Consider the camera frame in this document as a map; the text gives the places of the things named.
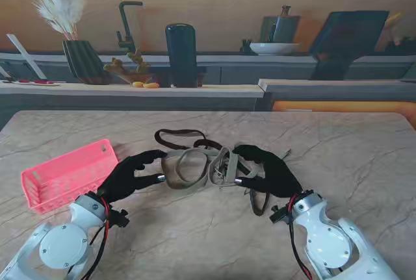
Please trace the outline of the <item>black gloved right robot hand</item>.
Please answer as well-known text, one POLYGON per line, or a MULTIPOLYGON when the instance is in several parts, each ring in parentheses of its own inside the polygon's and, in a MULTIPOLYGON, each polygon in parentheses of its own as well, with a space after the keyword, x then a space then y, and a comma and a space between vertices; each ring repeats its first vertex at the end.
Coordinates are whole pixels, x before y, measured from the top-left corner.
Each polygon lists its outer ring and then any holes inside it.
POLYGON ((238 177, 235 183, 239 186, 253 189, 262 193, 269 193, 279 198, 291 198, 301 194, 303 189, 286 163, 275 154, 253 145, 239 145, 234 148, 234 154, 244 160, 262 164, 265 177, 238 177))

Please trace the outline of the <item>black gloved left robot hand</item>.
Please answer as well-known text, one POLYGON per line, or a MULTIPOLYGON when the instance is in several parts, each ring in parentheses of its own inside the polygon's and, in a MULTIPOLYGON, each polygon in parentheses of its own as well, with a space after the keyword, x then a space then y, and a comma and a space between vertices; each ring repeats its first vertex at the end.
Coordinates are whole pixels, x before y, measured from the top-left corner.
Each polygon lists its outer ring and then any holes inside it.
POLYGON ((167 153, 156 149, 127 157, 115 166, 110 175, 98 187, 97 195, 107 203, 113 203, 127 198, 136 190, 164 182, 166 177, 161 173, 136 177, 135 171, 142 171, 145 169, 145 165, 166 156, 167 153))

